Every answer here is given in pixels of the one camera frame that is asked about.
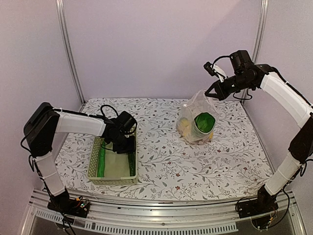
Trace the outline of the clear zip top bag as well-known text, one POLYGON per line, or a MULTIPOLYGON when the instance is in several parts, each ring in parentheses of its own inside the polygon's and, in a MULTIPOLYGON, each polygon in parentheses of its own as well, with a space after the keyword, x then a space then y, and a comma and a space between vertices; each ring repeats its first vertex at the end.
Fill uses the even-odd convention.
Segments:
POLYGON ((176 129, 186 142, 203 145, 213 137, 219 117, 214 100, 200 90, 181 105, 176 129))

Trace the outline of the green cucumber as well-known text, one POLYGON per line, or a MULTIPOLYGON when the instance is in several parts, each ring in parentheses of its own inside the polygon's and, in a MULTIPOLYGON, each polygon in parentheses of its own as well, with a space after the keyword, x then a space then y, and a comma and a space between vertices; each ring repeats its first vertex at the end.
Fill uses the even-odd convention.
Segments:
POLYGON ((97 177, 104 177, 106 150, 100 147, 98 152, 97 177))

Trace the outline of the green bok choy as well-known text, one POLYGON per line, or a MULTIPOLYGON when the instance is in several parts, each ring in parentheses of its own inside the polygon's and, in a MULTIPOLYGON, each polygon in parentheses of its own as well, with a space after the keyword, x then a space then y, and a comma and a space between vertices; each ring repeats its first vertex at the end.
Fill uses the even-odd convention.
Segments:
POLYGON ((191 122, 191 135, 197 138, 208 136, 215 124, 216 119, 211 114, 200 113, 191 122))

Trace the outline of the yellow lemon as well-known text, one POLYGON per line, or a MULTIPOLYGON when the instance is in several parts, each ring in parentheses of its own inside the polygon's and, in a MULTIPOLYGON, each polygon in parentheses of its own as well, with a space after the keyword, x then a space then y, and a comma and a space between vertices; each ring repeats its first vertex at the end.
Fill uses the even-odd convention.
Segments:
POLYGON ((187 118, 181 118, 180 120, 179 120, 179 128, 181 129, 181 130, 184 130, 184 129, 186 129, 187 127, 189 127, 190 126, 190 121, 187 119, 187 118))

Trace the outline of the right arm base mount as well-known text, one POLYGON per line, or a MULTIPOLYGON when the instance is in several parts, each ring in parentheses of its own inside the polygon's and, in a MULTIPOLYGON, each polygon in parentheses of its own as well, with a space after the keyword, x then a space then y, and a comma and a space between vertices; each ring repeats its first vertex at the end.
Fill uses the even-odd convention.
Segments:
POLYGON ((258 216, 252 219, 252 225, 258 230, 268 229, 276 215, 278 204, 277 194, 270 195, 265 186, 257 191, 256 199, 241 198, 235 205, 235 210, 240 218, 258 216))

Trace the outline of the dark green pepper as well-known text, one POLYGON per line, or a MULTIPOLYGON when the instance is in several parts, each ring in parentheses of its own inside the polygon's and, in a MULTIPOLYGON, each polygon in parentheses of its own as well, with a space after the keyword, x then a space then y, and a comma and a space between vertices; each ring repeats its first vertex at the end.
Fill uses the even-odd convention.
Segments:
POLYGON ((136 174, 136 156, 135 156, 134 152, 128 154, 128 163, 129 163, 130 176, 135 176, 135 174, 136 174))

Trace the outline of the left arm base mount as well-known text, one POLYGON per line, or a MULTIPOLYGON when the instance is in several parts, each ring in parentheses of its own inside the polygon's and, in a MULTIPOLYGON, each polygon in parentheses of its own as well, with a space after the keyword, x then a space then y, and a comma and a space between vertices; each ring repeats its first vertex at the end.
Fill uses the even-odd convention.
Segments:
POLYGON ((47 208, 65 215, 87 218, 90 200, 84 199, 82 196, 72 199, 65 190, 57 196, 51 195, 47 208))

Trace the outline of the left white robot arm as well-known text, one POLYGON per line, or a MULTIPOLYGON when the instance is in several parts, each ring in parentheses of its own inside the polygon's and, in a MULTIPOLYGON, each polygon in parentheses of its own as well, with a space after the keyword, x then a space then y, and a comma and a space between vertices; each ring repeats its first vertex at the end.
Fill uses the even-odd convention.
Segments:
POLYGON ((69 212, 73 203, 63 193, 67 191, 55 164, 53 145, 58 135, 83 134, 100 137, 112 144, 113 152, 126 154, 135 151, 137 121, 123 111, 109 118, 104 113, 92 115, 53 107, 41 103, 23 127, 20 145, 29 152, 40 179, 47 191, 55 196, 53 203, 61 212, 69 212))

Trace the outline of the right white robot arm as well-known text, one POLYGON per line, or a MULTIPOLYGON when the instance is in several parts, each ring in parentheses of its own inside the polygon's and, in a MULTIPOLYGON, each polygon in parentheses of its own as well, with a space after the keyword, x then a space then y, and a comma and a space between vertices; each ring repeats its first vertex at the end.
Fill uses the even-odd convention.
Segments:
POLYGON ((313 106, 286 81, 275 67, 267 64, 255 65, 248 63, 235 68, 235 74, 227 77, 218 66, 207 62, 204 69, 211 75, 218 77, 205 95, 224 100, 229 95, 244 89, 261 89, 272 97, 285 114, 283 123, 276 127, 278 135, 291 136, 286 157, 278 166, 271 178, 258 190, 257 199, 253 202, 256 213, 264 213, 272 205, 278 192, 293 180, 313 152, 313 106))

